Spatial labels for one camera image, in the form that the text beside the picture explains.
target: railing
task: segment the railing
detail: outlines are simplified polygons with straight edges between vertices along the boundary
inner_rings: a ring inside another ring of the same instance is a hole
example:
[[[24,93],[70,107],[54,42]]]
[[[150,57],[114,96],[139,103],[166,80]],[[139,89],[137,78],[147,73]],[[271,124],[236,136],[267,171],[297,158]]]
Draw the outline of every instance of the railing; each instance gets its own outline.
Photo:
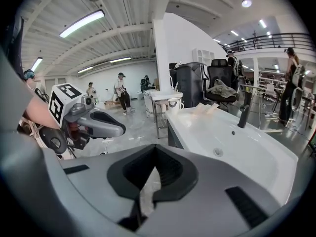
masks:
[[[264,48],[300,48],[316,51],[314,42],[309,34],[287,33],[258,36],[246,40],[236,41],[223,46],[225,51],[242,52]]]

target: sink drain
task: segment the sink drain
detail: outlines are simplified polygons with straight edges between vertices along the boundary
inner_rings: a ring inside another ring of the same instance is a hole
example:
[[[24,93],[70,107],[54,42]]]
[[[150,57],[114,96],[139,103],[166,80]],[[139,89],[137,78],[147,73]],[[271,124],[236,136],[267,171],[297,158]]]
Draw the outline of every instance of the sink drain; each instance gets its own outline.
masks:
[[[213,150],[213,152],[214,152],[214,155],[216,155],[218,157],[221,157],[223,155],[223,151],[221,149],[219,149],[219,148],[215,148]]]

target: black mesh chair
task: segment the black mesh chair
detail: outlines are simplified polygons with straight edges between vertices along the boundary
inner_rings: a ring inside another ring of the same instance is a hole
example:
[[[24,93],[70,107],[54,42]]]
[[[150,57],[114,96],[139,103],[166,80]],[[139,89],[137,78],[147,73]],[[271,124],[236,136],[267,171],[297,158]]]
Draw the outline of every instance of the black mesh chair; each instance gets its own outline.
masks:
[[[231,103],[236,101],[235,96],[231,96],[228,98],[224,98],[220,95],[212,94],[211,92],[207,92],[206,81],[209,80],[209,89],[214,86],[215,80],[221,80],[226,86],[231,86],[231,78],[233,68],[228,66],[226,59],[215,59],[212,60],[211,66],[207,67],[208,76],[203,78],[203,89],[204,89],[204,96],[208,100],[214,101],[218,104],[221,103]]]

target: ceiling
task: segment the ceiling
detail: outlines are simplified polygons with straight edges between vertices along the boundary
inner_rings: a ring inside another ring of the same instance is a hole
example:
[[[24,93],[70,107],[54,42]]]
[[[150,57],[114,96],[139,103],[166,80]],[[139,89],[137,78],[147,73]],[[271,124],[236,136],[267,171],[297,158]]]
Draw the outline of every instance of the ceiling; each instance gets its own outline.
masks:
[[[243,8],[241,2],[243,0],[170,0],[167,12],[175,13],[196,26],[200,27],[212,37],[225,31],[225,27],[230,27],[225,22],[229,22],[229,18],[242,18],[250,12],[251,21],[261,14],[265,14],[266,9],[260,5],[262,0],[252,0],[253,5],[250,8]]]
[[[218,36],[215,36],[214,39],[217,39],[221,42],[221,44],[230,44],[236,41],[240,41],[241,38],[249,39],[253,38],[253,32],[255,31],[257,36],[266,36],[267,32],[271,34],[279,34],[280,29],[278,27],[276,18],[274,16],[270,16],[267,18],[263,18],[265,24],[267,25],[266,28],[263,28],[259,21],[249,22],[247,24],[240,25],[235,27],[234,30],[238,33],[239,36],[234,35],[231,31],[226,31]]]
[[[40,76],[77,74],[80,69],[131,56],[154,57],[150,0],[25,0],[22,64]],[[80,18],[102,9],[105,17],[76,30],[59,34]]]
[[[250,8],[242,8],[242,0],[25,0],[21,6],[25,20],[22,64],[24,69],[29,69],[42,57],[36,73],[57,76],[77,75],[81,69],[100,67],[100,64],[107,66],[108,61],[129,56],[155,59],[151,18],[152,15],[162,17],[165,11],[182,16],[211,36],[218,33],[222,41],[235,40],[228,35],[233,29],[239,31],[242,38],[249,38],[253,29],[258,29],[259,34],[257,17],[266,11],[271,14],[284,4],[283,0],[252,1]],[[66,38],[59,37],[67,26],[98,9],[104,11],[105,17]],[[277,31],[275,18],[264,18],[269,27],[275,28],[273,32]]]

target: white sink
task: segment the white sink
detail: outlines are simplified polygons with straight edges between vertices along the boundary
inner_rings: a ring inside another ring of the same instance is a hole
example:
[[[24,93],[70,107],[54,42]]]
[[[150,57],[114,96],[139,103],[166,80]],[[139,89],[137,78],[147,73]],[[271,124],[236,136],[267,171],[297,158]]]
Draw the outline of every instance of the white sink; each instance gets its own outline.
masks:
[[[177,115],[166,112],[184,149],[230,164],[266,188],[280,205],[286,204],[297,156],[248,123],[246,128],[238,127],[239,118],[229,113],[215,109],[210,115],[195,115],[193,110],[183,109]]]

